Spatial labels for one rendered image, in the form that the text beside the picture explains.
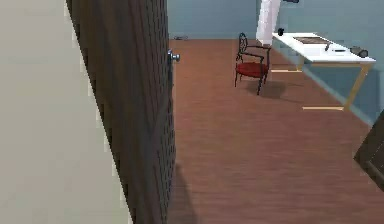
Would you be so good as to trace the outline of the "black chair with red seat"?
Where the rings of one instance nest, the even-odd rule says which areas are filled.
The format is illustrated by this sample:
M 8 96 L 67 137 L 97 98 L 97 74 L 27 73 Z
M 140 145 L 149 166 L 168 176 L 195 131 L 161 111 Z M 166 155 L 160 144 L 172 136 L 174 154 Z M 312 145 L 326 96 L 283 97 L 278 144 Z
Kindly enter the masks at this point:
M 248 48 L 264 50 L 266 56 L 250 53 L 247 51 Z M 257 94 L 260 94 L 270 70 L 270 52 L 270 47 L 250 45 L 246 34 L 241 32 L 238 36 L 238 51 L 235 59 L 234 86 L 237 86 L 237 82 L 241 81 L 243 76 L 256 78 L 258 79 Z

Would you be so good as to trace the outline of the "silver round door knob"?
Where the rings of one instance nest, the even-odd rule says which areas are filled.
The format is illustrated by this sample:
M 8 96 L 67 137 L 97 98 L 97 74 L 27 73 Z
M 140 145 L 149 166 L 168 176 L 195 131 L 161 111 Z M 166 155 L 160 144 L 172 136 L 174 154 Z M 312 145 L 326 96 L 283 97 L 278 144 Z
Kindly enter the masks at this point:
M 170 63 L 172 62 L 179 62 L 181 59 L 179 54 L 174 54 L 172 49 L 168 50 L 168 61 Z

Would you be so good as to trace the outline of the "dark brown room door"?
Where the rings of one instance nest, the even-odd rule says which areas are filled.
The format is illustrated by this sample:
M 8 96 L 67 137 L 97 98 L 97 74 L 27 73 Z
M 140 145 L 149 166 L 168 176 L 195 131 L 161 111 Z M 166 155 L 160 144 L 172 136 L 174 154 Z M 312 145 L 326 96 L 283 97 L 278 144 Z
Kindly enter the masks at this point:
M 133 224 L 168 224 L 176 165 L 167 0 L 65 0 Z

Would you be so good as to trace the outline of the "white curtain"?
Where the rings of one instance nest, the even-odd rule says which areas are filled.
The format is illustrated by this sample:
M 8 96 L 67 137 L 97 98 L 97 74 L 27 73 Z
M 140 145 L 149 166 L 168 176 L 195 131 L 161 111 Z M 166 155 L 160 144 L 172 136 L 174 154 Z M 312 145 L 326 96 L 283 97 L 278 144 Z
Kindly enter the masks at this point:
M 262 45 L 271 45 L 281 0 L 261 0 L 256 39 Z

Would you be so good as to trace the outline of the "brown flat book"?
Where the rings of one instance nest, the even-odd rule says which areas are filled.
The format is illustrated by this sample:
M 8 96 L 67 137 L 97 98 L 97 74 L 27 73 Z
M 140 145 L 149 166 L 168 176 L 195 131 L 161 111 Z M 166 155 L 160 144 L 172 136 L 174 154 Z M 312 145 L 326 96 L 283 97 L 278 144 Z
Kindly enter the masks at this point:
M 295 40 L 299 41 L 302 44 L 330 44 L 326 39 L 321 37 L 293 37 Z

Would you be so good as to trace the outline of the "white desk with wooden legs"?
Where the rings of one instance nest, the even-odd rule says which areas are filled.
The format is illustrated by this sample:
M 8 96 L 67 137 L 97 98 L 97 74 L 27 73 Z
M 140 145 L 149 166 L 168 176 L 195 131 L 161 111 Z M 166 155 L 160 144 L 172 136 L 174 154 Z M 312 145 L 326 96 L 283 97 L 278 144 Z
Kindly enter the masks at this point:
M 352 86 L 350 93 L 342 106 L 303 106 L 303 110 L 335 110 L 335 111 L 348 111 L 353 104 L 353 101 L 364 82 L 369 70 L 376 62 L 375 59 L 370 57 L 361 58 L 352 54 L 350 50 L 328 40 L 330 47 L 325 51 L 326 44 L 302 44 L 295 40 L 293 37 L 316 37 L 319 35 L 315 33 L 285 33 L 283 36 L 278 36 L 277 33 L 273 34 L 273 38 L 287 45 L 299 55 L 299 63 L 296 65 L 295 72 L 301 72 L 305 61 L 309 61 L 312 66 L 320 67 L 359 67 L 360 72 Z M 346 49 L 345 52 L 334 52 L 334 49 Z

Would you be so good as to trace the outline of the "dark grey round object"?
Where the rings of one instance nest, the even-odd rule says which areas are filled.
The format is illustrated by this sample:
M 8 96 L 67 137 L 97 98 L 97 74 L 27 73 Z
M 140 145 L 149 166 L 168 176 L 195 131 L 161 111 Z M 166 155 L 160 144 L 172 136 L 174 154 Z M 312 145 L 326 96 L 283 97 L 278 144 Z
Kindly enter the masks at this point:
M 361 58 L 365 58 L 368 56 L 368 51 L 366 49 L 359 47 L 359 46 L 352 46 L 350 48 L 350 52 L 352 54 L 355 54 L 355 55 L 361 57 Z

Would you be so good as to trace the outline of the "dark brown wooden furniture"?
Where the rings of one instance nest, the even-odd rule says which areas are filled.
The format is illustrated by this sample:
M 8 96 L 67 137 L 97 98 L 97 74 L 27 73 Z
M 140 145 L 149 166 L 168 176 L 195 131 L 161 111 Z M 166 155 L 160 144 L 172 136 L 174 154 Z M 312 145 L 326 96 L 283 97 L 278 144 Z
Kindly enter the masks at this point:
M 354 160 L 384 192 L 384 109 L 357 150 Z

